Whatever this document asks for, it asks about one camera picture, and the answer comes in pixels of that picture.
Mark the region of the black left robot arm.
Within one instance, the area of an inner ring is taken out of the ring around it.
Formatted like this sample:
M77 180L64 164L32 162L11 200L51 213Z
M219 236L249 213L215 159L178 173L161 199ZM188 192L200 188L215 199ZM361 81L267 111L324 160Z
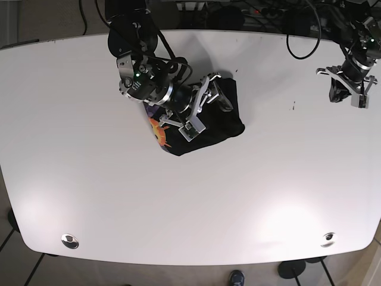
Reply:
M371 15L371 5L368 1L325 1L316 8L323 10L322 31L345 57L341 65L316 70L331 78L330 102L350 97L352 106L367 108L369 90L378 84L369 72L380 60L380 24Z

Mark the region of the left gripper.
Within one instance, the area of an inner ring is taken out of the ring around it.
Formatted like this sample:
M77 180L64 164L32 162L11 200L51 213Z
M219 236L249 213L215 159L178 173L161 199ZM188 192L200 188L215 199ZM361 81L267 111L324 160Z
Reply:
M351 96L353 107L368 108L366 92L377 84L368 73L380 59L380 40L366 35L350 43L340 43L339 47L345 57L342 65L318 68L316 73L331 78L330 102L339 103Z

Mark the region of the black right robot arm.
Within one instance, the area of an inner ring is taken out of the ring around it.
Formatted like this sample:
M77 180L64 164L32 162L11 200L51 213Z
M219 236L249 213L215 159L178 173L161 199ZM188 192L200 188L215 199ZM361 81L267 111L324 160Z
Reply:
M145 1L105 1L100 18L110 30L108 48L116 58L120 93L162 108L160 126L177 127L190 142L206 129L198 117L205 104L216 102L223 112L233 110L216 82L220 74L206 75L197 85L185 84L193 69L185 58L175 56Z

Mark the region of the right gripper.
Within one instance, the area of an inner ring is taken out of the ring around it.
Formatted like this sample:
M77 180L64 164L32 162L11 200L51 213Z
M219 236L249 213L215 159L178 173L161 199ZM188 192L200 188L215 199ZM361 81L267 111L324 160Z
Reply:
M206 130L199 118L205 105L216 103L222 112L233 110L217 83L220 74L204 76L196 85L181 82L185 71L192 71L184 58L163 60L146 53L123 52L116 57L116 64L120 93L136 102L162 108L159 125L180 127L179 132L188 142Z

